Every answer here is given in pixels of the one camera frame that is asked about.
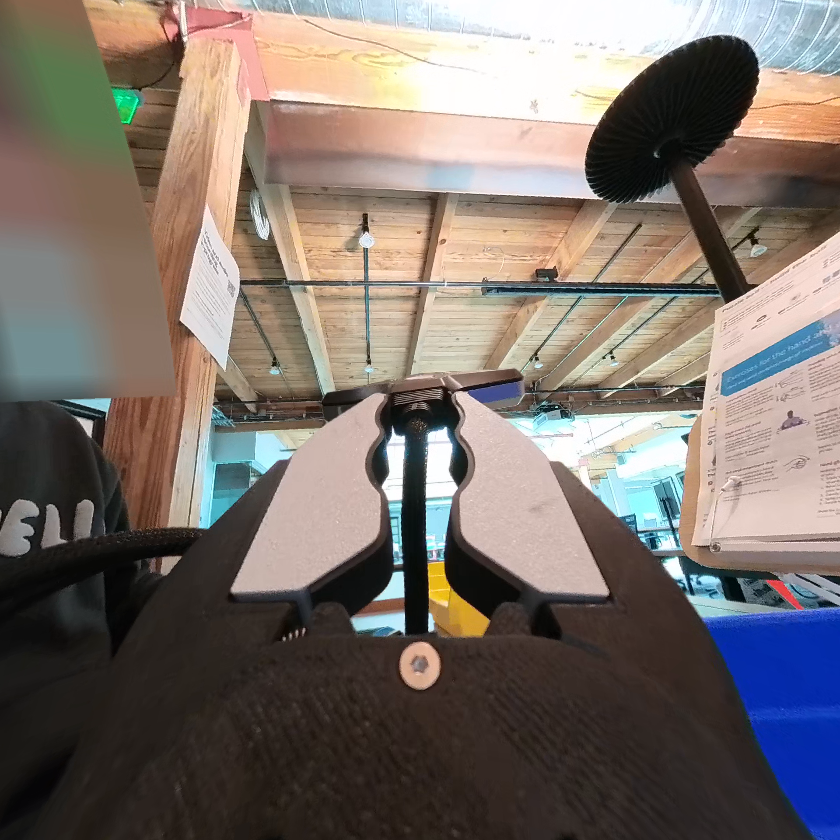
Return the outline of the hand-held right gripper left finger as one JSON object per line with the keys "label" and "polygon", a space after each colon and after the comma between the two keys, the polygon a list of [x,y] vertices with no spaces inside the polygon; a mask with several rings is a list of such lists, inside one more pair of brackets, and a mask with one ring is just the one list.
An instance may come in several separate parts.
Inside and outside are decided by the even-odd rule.
{"label": "hand-held right gripper left finger", "polygon": [[366,607],[384,591],[394,566],[388,401],[367,396],[290,458],[231,585],[234,601]]}

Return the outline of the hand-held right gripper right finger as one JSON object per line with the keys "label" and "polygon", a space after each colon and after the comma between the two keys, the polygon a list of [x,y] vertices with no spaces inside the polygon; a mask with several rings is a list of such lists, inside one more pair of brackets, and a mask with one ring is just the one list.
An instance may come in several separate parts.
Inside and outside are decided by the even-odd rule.
{"label": "hand-held right gripper right finger", "polygon": [[467,392],[452,402],[466,469],[449,517],[449,583],[470,604],[606,602],[610,588],[549,459]]}

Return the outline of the blue plastic bin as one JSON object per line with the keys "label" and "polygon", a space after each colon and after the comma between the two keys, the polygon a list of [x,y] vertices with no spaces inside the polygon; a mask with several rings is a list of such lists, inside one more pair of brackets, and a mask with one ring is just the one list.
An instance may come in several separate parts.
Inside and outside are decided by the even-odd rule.
{"label": "blue plastic bin", "polygon": [[839,611],[705,617],[759,745],[815,838],[839,838]]}

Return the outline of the yellow plastic bin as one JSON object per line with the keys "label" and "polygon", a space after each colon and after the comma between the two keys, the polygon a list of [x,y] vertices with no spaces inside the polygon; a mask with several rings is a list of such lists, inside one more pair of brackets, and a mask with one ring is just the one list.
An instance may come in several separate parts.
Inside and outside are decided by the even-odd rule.
{"label": "yellow plastic bin", "polygon": [[445,574],[445,562],[427,565],[428,609],[441,637],[482,637],[490,620],[460,597]]}

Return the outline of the brown board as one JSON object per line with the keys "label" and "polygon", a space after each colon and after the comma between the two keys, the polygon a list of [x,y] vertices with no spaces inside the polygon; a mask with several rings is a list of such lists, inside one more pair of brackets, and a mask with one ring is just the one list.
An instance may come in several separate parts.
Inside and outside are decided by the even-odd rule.
{"label": "brown board", "polygon": [[696,546],[692,540],[697,523],[697,507],[700,489],[703,480],[703,471],[700,467],[700,455],[703,447],[703,435],[701,432],[702,414],[697,419],[688,435],[688,451],[686,456],[686,473],[684,480],[683,500],[681,502],[679,538],[682,543],[684,554],[695,564],[702,568],[711,570],[713,574],[723,573],[732,576],[762,577],[767,574],[780,576],[783,574],[819,574],[828,577],[838,577],[838,553],[831,554],[827,564],[819,565],[813,562],[806,562],[804,565],[794,568],[790,565],[782,567],[777,560],[763,560],[763,564],[749,561],[746,565],[723,565],[716,555],[709,551],[707,546]]}

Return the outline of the white paper notice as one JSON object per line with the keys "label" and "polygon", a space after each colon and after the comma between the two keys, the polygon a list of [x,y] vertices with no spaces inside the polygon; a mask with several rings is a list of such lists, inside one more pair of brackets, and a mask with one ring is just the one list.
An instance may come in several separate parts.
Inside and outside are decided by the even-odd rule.
{"label": "white paper notice", "polygon": [[222,371],[228,351],[239,294],[239,269],[220,236],[211,210],[204,207],[188,273],[180,322]]}

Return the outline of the printed instruction sheet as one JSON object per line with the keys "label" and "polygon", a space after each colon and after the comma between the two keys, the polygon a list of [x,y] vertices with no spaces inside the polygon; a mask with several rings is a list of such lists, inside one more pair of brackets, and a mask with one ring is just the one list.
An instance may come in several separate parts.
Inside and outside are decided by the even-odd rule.
{"label": "printed instruction sheet", "polygon": [[717,310],[692,542],[838,538],[839,234]]}

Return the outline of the ceiling track spotlights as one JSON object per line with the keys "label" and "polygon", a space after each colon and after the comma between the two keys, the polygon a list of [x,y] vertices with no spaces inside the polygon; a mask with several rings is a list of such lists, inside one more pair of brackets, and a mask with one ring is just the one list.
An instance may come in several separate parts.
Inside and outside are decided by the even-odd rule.
{"label": "ceiling track spotlights", "polygon": [[[289,280],[494,280],[502,282],[646,282],[713,284],[706,266],[695,279],[700,247],[685,215],[673,206],[480,203],[439,196],[414,211],[363,214],[351,237],[347,225],[298,216],[305,268],[284,269]],[[443,326],[445,290],[368,290],[408,303],[407,315],[369,307],[365,358],[372,371],[396,364],[406,375],[431,371],[433,360],[461,334]]]}

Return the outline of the person's black clothing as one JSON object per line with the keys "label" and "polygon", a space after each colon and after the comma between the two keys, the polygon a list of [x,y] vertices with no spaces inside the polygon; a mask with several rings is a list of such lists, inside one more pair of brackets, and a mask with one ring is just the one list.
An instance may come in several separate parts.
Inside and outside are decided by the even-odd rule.
{"label": "person's black clothing", "polygon": [[74,753],[103,679],[160,574],[201,533],[130,532],[116,468],[62,406],[1,409],[1,827],[26,838]]}

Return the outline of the black lamp stand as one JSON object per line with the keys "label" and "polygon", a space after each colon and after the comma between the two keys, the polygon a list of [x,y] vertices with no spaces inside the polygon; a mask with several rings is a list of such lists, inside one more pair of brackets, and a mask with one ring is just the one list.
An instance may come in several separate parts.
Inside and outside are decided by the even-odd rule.
{"label": "black lamp stand", "polygon": [[734,35],[689,42],[635,77],[591,136],[584,174],[594,195],[634,203],[672,185],[722,299],[748,284],[702,191],[696,168],[716,153],[748,114],[760,81],[751,45]]}

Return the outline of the black ceiling rail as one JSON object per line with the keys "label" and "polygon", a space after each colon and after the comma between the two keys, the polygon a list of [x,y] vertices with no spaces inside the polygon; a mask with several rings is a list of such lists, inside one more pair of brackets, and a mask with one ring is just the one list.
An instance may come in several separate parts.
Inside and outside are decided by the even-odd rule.
{"label": "black ceiling rail", "polygon": [[480,291],[485,296],[525,297],[613,297],[613,298],[719,298],[716,286],[697,283],[636,283],[636,282],[570,282],[534,281],[502,282],[494,280],[408,281],[408,280],[289,280],[246,279],[242,287],[275,287],[310,290],[366,288],[368,290],[395,289]]}

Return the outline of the wooden post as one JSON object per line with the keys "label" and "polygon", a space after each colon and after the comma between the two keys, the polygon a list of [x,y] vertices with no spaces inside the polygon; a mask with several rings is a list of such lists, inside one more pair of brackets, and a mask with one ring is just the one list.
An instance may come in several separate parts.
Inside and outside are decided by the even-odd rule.
{"label": "wooden post", "polygon": [[150,223],[175,391],[112,401],[104,434],[135,529],[195,527],[200,515],[217,363],[181,311],[206,210],[225,244],[232,242],[249,120],[246,78],[234,42],[189,39]]}

